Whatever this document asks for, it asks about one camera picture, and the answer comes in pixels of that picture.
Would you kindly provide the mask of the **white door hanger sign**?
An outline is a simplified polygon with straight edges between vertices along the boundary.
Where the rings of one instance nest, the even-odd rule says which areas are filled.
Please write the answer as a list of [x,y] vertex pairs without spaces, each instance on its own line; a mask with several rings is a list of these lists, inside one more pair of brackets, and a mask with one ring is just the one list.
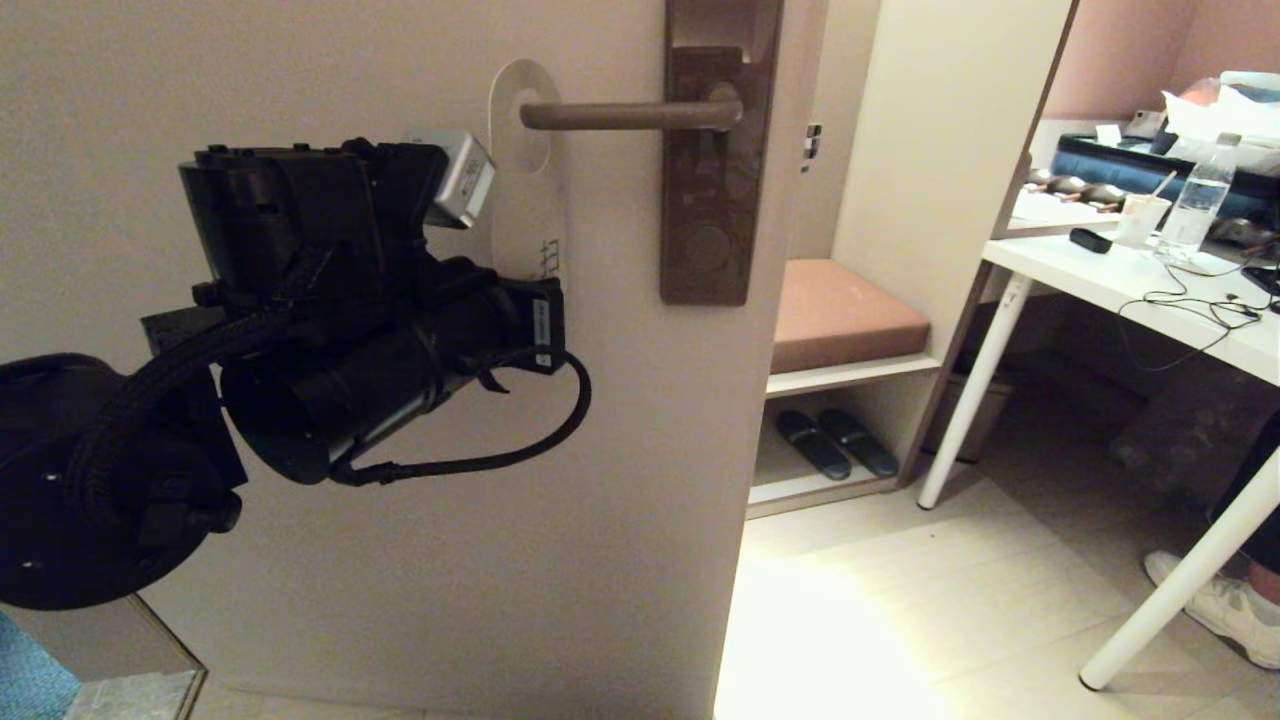
[[567,281],[567,197],[558,137],[527,128],[520,115],[529,105],[559,100],[554,81],[532,59],[509,61],[490,87],[492,259],[499,274],[518,281]]

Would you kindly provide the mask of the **beige door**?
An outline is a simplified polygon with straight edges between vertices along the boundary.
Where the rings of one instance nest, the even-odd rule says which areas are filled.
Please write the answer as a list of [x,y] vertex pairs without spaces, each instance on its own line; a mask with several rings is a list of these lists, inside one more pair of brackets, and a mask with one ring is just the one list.
[[[296,486],[142,601],[228,688],[429,716],[712,720],[826,0],[783,0],[741,307],[658,293],[660,145],[572,132],[556,451],[470,477]],[[0,363],[131,372],[209,274],[178,165],[210,143],[488,137],[520,58],[568,102],[663,94],[664,0],[0,0]]]

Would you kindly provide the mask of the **dark grey slipper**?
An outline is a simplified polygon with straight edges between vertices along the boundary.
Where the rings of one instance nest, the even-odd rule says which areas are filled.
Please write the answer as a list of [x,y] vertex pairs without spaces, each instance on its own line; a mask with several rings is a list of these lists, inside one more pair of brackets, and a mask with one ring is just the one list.
[[899,460],[855,416],[838,407],[819,413],[820,429],[874,477],[896,477]]
[[852,474],[852,464],[849,459],[806,414],[783,410],[777,415],[774,428],[790,447],[796,450],[828,480],[847,480]]

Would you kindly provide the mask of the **terracotta seat cushion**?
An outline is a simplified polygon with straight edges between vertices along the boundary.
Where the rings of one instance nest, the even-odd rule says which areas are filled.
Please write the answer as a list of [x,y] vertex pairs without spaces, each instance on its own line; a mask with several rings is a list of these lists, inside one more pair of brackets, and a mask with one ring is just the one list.
[[771,373],[920,354],[931,324],[918,310],[831,259],[786,263]]

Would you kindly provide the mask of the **white round table leg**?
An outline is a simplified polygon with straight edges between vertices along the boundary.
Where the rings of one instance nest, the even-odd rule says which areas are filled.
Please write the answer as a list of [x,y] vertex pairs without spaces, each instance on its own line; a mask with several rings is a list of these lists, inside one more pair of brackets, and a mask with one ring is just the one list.
[[1033,284],[1034,281],[1021,273],[1012,273],[1007,279],[973,369],[923,482],[916,498],[919,509],[928,511],[937,505]]
[[1102,691],[1279,507],[1280,450],[1276,450],[1167,579],[1083,665],[1076,674],[1079,683],[1088,691]]

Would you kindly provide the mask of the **beige trash bin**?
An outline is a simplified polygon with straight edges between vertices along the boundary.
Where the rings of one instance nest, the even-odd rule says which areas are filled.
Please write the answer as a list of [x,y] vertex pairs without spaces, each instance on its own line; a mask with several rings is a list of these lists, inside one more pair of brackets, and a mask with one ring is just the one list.
[[[957,401],[960,400],[968,380],[968,374],[950,374],[940,405],[934,413],[933,420],[931,421],[931,427],[925,433],[925,438],[923,439],[923,452],[936,454],[940,450],[945,432],[954,418]],[[975,464],[980,461],[987,439],[989,438],[995,424],[1000,419],[1012,391],[1014,386],[1007,378],[1000,374],[993,375],[979,402],[979,407],[975,411],[966,436],[961,442],[960,450],[957,451],[957,462]]]

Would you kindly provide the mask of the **white paper sheet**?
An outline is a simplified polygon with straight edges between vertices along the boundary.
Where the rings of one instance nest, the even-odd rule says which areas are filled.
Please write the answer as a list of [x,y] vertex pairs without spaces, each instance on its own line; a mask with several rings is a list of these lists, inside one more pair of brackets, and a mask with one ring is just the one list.
[[1007,224],[997,238],[1066,234],[1078,227],[1114,231],[1120,219],[1121,215],[1115,211],[1103,213],[1089,204],[1066,202],[1051,193],[1023,190],[1018,192]]

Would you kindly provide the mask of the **dark blue case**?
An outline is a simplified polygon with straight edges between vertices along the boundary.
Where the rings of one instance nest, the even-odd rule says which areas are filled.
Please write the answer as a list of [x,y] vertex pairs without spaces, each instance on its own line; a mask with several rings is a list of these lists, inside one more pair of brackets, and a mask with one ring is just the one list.
[[[1193,161],[1155,155],[1138,146],[1111,147],[1097,143],[1091,136],[1062,135],[1050,170],[1056,176],[1075,176],[1088,183],[1114,184],[1132,193],[1148,193],[1175,172],[1178,176],[1161,196],[1176,200],[1194,165]],[[1280,177],[1238,169],[1219,215],[1280,231]]]

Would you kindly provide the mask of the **white paper cup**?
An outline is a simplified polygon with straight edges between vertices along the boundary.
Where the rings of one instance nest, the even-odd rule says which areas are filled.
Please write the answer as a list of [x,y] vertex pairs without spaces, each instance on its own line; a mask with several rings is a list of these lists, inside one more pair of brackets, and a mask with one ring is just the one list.
[[1125,197],[1112,242],[1134,250],[1148,249],[1160,222],[1171,208],[1167,199],[1151,193]]

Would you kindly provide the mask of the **clear plastic water bottle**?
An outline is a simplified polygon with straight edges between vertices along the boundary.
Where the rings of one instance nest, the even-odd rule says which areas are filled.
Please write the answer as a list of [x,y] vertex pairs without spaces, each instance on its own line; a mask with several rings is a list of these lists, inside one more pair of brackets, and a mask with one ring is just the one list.
[[1229,195],[1240,142],[1238,133],[1220,133],[1211,151],[1187,177],[1155,247],[1155,256],[1162,264],[1189,263],[1199,252]]

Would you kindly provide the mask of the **white plastic bag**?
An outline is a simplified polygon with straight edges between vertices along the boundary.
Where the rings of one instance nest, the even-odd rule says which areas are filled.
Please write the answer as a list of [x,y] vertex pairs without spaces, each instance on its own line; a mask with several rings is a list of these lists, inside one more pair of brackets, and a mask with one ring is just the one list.
[[1225,70],[1183,94],[1164,94],[1170,158],[1206,159],[1221,135],[1235,135],[1236,169],[1280,177],[1280,74]]

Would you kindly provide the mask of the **white sneaker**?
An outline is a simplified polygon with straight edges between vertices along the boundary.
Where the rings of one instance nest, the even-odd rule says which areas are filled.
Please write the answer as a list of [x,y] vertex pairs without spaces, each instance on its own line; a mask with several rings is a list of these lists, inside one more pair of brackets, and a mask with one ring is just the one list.
[[1219,574],[1190,597],[1184,612],[1240,646],[1257,667],[1280,671],[1280,573],[1251,562],[1243,578]]

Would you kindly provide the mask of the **person leg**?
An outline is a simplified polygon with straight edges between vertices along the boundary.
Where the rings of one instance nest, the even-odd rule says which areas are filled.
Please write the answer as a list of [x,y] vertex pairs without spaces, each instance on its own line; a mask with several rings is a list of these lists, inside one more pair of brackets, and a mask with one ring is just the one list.
[[[1234,502],[1276,448],[1280,448],[1280,411],[1263,424],[1230,484],[1213,506],[1211,521],[1216,521]],[[1244,542],[1242,552],[1251,562],[1245,577],[1252,591],[1280,609],[1280,505]]]

